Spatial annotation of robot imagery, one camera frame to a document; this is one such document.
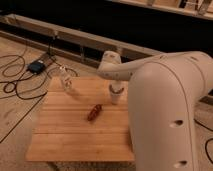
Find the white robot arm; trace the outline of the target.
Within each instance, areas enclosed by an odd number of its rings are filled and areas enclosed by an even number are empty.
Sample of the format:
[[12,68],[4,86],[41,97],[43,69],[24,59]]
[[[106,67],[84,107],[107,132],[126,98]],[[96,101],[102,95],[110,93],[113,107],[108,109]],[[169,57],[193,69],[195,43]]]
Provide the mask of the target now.
[[106,51],[98,75],[128,83],[137,171],[199,171],[194,112],[213,90],[213,57],[188,51],[123,63],[118,53]]

